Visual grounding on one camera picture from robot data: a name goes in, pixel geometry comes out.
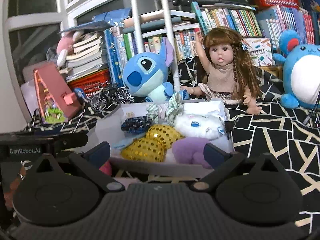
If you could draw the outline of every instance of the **open white box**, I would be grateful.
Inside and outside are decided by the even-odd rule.
[[[86,152],[99,143],[107,141],[113,145],[120,140],[131,136],[121,130],[121,124],[126,119],[127,113],[133,113],[134,116],[145,116],[147,114],[146,106],[150,103],[136,103],[118,106],[107,117],[97,121],[94,129],[88,133],[88,143],[86,146],[77,148],[76,152]],[[213,98],[211,101],[203,99],[192,99],[183,101],[184,114],[206,115],[213,110],[220,110],[220,115],[228,121],[228,113],[220,98]],[[234,151],[232,138],[227,139],[227,135],[211,141],[212,144],[221,148],[227,153]],[[132,161],[121,158],[119,155],[111,153],[110,162],[116,167],[151,175],[174,176],[174,177],[193,177],[202,178],[212,170],[204,169],[201,165],[179,164],[179,163],[150,163],[142,161]]]

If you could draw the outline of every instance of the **doll's eye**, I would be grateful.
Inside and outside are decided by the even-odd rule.
[[[152,62],[148,59],[144,59],[141,61],[141,65],[144,67],[145,70],[149,70],[152,66]]]

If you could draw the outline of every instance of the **white wall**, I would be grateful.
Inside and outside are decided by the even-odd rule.
[[[9,38],[4,26],[7,19],[8,1],[0,0],[0,4],[0,133],[4,133],[22,130],[27,125],[27,122],[14,92],[14,87],[19,89],[19,86],[17,86],[16,80],[12,82],[10,78],[5,55],[6,50],[10,51],[10,47],[5,47],[4,44],[5,39],[8,41]]]

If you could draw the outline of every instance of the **doll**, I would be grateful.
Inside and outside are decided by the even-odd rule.
[[[203,39],[201,32],[196,32],[196,52],[208,75],[207,84],[198,87],[181,86],[189,94],[223,100],[240,100],[248,107],[248,114],[259,114],[257,106],[259,86],[255,66],[249,51],[241,43],[241,35],[226,27],[212,29]]]

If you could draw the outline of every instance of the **bicycle wheel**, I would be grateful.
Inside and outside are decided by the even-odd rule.
[[[120,88],[116,99],[120,104],[131,104],[134,102],[134,96],[130,94],[127,88]]]
[[[90,98],[90,107],[94,112],[102,112],[110,104],[108,98],[102,94],[96,94]]]

